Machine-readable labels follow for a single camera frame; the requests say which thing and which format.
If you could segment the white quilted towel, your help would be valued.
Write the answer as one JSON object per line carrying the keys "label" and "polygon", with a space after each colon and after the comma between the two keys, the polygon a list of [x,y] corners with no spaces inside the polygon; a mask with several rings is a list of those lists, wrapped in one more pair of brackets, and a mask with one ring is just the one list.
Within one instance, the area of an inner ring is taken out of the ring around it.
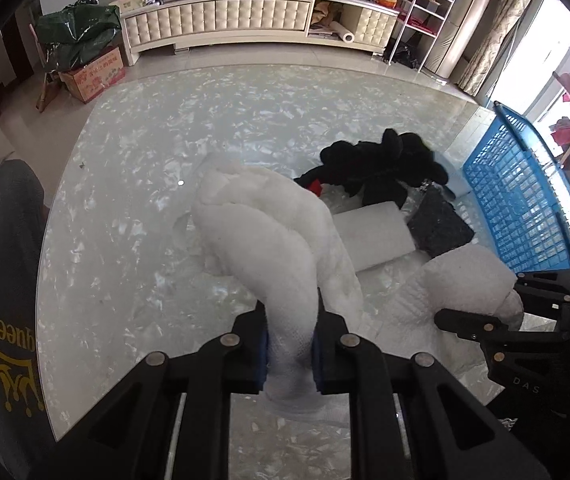
{"label": "white quilted towel", "polygon": [[524,306],[517,277],[490,249],[467,244],[433,258],[411,275],[379,309],[366,315],[361,333],[382,351],[409,358],[428,352],[460,377],[483,361],[474,342],[437,328],[442,309],[494,316],[519,330]]}

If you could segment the blue plastic basket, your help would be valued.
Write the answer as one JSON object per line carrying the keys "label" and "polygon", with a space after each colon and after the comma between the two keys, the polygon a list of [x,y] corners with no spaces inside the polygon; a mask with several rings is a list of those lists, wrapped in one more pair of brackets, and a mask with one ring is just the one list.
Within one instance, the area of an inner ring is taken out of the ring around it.
{"label": "blue plastic basket", "polygon": [[532,123],[500,102],[463,174],[502,261],[516,273],[570,268],[570,184]]}

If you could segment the white fluffy towel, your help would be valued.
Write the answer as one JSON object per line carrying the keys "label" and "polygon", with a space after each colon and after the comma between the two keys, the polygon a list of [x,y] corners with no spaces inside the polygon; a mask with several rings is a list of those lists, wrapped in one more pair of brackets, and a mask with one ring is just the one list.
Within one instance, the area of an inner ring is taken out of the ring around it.
{"label": "white fluffy towel", "polygon": [[275,171],[237,162],[210,167],[192,210],[204,262],[265,307],[272,409],[313,417],[325,408],[312,376],[318,309],[362,321],[363,294],[328,207]]}

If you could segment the black dragon plush toy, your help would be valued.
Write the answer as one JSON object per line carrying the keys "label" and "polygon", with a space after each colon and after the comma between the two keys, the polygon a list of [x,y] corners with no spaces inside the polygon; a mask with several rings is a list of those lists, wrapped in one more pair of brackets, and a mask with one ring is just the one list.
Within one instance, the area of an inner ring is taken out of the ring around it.
{"label": "black dragon plush toy", "polygon": [[446,169],[414,132],[398,133],[388,128],[378,142],[336,141],[320,153],[321,163],[294,180],[320,194],[323,185],[340,186],[353,197],[362,197],[364,207],[392,202],[401,208],[410,188],[449,182]]}

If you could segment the white sponge block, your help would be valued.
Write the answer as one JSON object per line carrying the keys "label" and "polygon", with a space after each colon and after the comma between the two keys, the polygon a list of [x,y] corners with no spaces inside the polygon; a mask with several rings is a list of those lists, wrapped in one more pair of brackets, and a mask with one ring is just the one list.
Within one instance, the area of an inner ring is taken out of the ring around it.
{"label": "white sponge block", "polygon": [[356,273],[404,257],[416,249],[396,203],[360,207],[332,218]]}

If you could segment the grey blue cloth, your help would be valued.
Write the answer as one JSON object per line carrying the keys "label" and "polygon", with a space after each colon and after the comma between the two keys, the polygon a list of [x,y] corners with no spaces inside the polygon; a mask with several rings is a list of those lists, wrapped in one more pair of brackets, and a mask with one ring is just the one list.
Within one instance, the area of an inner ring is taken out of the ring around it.
{"label": "grey blue cloth", "polygon": [[434,154],[434,160],[440,164],[448,174],[448,183],[442,185],[442,190],[449,200],[458,200],[471,192],[471,187],[462,172],[455,168],[449,159],[440,153],[436,153]]}

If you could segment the beige patterned curtain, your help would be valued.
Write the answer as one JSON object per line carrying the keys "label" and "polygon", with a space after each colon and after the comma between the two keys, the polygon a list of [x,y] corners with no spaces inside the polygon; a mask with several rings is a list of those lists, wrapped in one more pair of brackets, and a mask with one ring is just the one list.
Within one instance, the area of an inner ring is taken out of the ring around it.
{"label": "beige patterned curtain", "polygon": [[493,66],[498,51],[508,33],[527,10],[531,0],[500,0],[494,12],[491,26],[483,38],[480,47],[471,57],[463,75],[458,81],[458,88],[470,96],[476,96]]}

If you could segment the white metal shelf rack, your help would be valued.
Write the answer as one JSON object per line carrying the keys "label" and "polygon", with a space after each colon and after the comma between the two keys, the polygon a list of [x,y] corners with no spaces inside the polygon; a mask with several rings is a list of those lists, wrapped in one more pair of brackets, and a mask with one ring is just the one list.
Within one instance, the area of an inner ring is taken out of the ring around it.
{"label": "white metal shelf rack", "polygon": [[413,61],[421,72],[440,38],[456,0],[396,0],[396,24],[388,42],[387,61]]}

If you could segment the white paper roll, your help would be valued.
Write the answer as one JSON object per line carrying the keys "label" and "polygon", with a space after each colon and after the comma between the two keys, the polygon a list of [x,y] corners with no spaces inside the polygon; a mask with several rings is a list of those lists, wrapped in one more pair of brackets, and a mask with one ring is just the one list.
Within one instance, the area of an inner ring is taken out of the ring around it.
{"label": "white paper roll", "polygon": [[329,24],[329,28],[346,44],[354,43],[354,33],[336,21]]}

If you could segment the white floor air conditioner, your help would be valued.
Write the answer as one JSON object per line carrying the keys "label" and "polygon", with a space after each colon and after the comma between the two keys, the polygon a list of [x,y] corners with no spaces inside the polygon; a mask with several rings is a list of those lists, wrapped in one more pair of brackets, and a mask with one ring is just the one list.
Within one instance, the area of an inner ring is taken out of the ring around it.
{"label": "white floor air conditioner", "polygon": [[436,42],[433,44],[428,37],[420,40],[420,53],[429,51],[422,70],[444,80],[450,78],[489,2],[490,0],[455,0],[452,6],[445,3],[445,10],[450,10],[450,13]]}

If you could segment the printed cardboard box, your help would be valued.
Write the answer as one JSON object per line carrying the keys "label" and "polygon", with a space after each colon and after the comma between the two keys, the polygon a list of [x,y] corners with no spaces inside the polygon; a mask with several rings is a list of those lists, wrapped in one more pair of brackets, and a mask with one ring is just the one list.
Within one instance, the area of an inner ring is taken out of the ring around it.
{"label": "printed cardboard box", "polygon": [[119,82],[124,75],[120,49],[114,47],[77,70],[59,73],[59,78],[72,96],[86,104]]}

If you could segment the cream tufted tv cabinet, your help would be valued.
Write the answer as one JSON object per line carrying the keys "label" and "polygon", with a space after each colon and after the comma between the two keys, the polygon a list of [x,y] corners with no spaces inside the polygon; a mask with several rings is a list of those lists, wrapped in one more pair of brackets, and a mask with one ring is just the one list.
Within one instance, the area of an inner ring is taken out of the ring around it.
{"label": "cream tufted tv cabinet", "polygon": [[[120,18],[128,65],[140,54],[220,44],[314,44],[382,55],[398,11],[366,0],[164,0]],[[330,28],[354,33],[346,44]]]}

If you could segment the dark green bag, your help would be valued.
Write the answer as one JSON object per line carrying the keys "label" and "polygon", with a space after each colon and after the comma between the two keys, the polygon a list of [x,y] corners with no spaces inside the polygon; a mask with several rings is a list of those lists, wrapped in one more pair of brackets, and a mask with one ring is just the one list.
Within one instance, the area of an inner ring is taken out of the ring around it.
{"label": "dark green bag", "polygon": [[120,10],[98,0],[78,0],[62,10],[42,15],[35,25],[44,48],[45,68],[76,70],[114,45],[121,32]]}

